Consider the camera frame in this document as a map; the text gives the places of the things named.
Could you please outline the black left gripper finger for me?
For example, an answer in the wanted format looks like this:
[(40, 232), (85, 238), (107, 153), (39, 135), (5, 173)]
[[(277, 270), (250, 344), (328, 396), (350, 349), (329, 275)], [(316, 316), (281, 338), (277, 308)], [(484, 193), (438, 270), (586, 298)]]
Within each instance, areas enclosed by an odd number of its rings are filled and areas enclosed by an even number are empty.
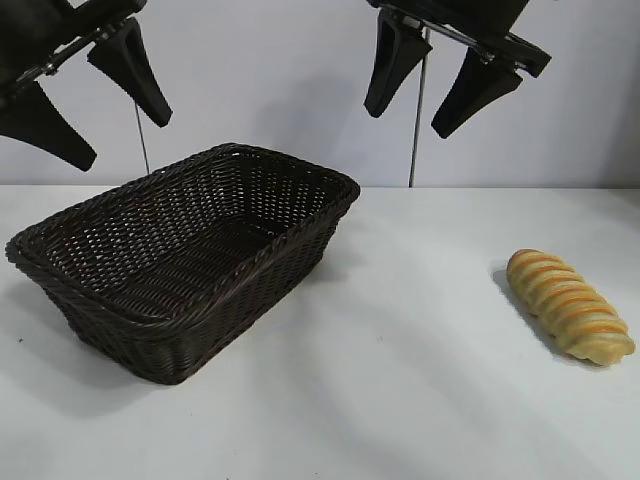
[(1, 97), (1, 135), (44, 150), (83, 172), (97, 158), (37, 82)]
[(158, 127), (169, 123), (172, 109), (154, 76), (135, 18), (126, 19), (117, 31), (98, 41), (87, 60), (124, 90)]

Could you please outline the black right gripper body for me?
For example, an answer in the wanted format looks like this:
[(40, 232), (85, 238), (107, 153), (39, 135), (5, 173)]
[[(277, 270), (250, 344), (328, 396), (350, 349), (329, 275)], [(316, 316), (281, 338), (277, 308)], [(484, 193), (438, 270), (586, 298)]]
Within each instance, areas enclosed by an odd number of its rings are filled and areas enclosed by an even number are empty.
[(475, 51), (485, 64), (503, 63), (538, 77), (551, 56), (511, 32), (527, 0), (371, 1), (410, 17)]

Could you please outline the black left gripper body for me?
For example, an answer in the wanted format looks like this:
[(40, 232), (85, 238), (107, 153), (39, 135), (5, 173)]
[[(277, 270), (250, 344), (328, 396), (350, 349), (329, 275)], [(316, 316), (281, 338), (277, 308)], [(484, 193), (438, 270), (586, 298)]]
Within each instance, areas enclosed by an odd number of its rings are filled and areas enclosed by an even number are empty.
[(144, 1), (3, 1), (1, 97), (53, 75), (88, 44), (108, 38)]

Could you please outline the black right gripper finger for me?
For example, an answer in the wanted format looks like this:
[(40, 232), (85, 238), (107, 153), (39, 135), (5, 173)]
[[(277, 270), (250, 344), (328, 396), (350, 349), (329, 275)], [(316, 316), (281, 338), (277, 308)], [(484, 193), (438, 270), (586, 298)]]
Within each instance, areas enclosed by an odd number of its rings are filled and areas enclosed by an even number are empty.
[(392, 9), (379, 11), (373, 71), (364, 100), (370, 116), (379, 118), (385, 112), (404, 80), (431, 50), (422, 23)]
[(523, 79), (508, 65), (484, 59), (469, 48), (449, 93), (432, 119), (431, 126), (446, 139), (474, 114), (515, 91)]

